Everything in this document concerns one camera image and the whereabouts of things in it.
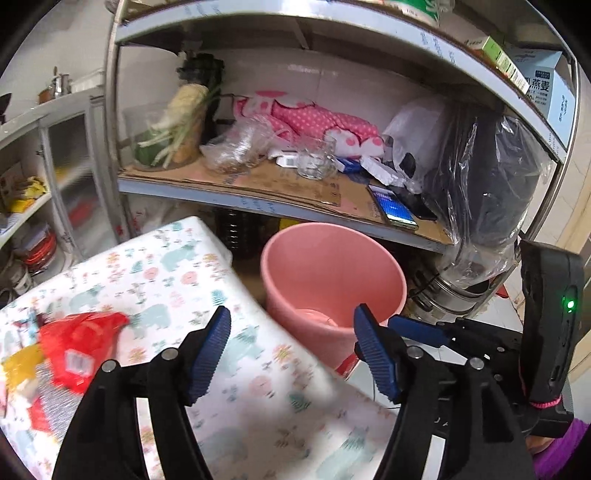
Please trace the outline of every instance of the white plastic bag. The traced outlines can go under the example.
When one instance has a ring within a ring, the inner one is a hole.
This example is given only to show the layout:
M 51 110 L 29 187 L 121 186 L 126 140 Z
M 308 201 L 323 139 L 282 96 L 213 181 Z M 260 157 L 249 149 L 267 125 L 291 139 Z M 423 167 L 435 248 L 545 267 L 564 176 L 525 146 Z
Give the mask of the white plastic bag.
M 413 100 L 402 107 L 384 130 L 386 145 L 387 137 L 394 141 L 392 158 L 384 160 L 394 163 L 396 172 L 411 193 L 422 193 L 425 175 L 437 167 L 441 144 L 447 133 L 449 113 L 446 107 L 445 99 L 439 95 Z M 414 167 L 401 166 L 405 157 L 407 162 L 414 163 Z

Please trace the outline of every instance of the purple sleeve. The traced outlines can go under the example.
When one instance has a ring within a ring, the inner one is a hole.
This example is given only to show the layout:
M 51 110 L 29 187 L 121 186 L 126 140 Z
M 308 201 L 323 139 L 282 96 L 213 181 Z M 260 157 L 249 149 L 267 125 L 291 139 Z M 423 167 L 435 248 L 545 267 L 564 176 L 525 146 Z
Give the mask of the purple sleeve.
M 574 419 L 564 437 L 556 439 L 546 450 L 534 457 L 535 474 L 539 480 L 549 480 L 560 472 L 583 439 L 588 427 L 585 422 Z

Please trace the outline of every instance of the green box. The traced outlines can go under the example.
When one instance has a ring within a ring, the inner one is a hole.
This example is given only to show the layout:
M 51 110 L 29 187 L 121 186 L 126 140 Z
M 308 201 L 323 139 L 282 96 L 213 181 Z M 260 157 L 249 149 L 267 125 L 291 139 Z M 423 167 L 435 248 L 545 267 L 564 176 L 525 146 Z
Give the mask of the green box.
M 509 58 L 509 55 L 503 51 L 501 46 L 492 37 L 468 40 L 466 45 L 474 50 L 480 58 L 498 69 L 522 93 L 527 93 L 527 90 L 530 89 L 530 84 L 519 71 L 513 60 Z

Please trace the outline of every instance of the smartphone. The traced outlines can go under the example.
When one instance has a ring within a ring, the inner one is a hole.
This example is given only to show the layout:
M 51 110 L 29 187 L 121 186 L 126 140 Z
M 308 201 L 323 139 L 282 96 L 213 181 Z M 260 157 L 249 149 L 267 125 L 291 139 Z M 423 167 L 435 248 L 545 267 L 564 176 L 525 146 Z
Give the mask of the smartphone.
M 409 230 L 418 229 L 410 210 L 392 192 L 374 185 L 368 185 L 368 190 L 386 222 Z
M 396 198 L 405 204 L 415 217 L 420 218 L 421 220 L 431 220 L 432 222 L 437 221 L 437 215 L 429 210 L 420 195 L 410 193 L 404 187 L 389 186 L 388 190 L 393 192 L 396 195 Z

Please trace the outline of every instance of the clear plastic bag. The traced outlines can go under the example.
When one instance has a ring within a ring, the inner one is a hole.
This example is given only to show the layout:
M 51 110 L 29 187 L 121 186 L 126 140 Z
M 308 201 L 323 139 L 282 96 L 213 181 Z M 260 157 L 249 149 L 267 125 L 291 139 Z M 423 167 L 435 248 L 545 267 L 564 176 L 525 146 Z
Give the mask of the clear plastic bag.
M 413 100 L 396 114 L 384 130 L 384 161 L 394 164 L 399 175 L 396 186 L 414 194 L 423 191 L 425 175 L 439 162 L 448 124 L 447 103 L 439 95 Z
M 230 130 L 201 146 L 207 167 L 218 173 L 237 173 L 264 160 L 275 132 L 256 119 L 240 119 Z
M 524 123 L 481 106 L 454 109 L 423 198 L 452 237 L 438 265 L 458 288 L 488 280 L 515 261 L 515 241 L 551 160 Z

